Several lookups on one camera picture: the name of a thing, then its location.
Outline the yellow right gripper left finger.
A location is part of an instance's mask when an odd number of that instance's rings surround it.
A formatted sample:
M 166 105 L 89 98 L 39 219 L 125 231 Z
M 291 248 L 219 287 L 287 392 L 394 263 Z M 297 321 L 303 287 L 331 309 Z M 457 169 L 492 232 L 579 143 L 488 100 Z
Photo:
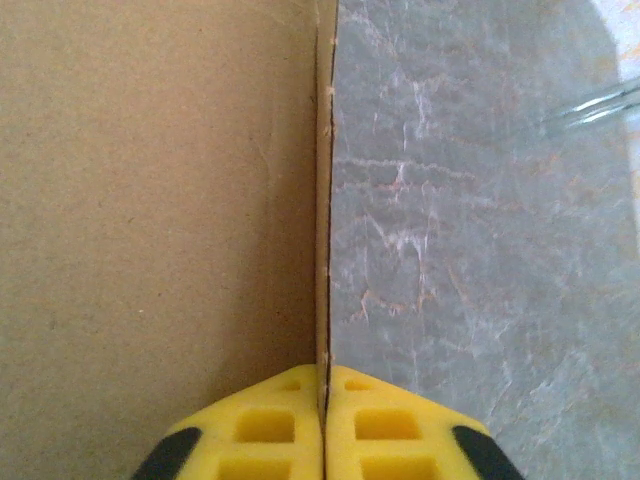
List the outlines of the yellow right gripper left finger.
M 317 370 L 300 365 L 169 428 L 134 479 L 319 479 Z

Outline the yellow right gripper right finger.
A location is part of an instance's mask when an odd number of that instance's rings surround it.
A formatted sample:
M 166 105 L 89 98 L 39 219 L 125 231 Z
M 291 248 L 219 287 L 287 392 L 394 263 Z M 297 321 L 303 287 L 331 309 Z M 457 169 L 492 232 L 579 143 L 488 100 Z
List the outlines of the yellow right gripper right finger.
M 479 421 L 335 366 L 325 434 L 328 479 L 521 479 Z

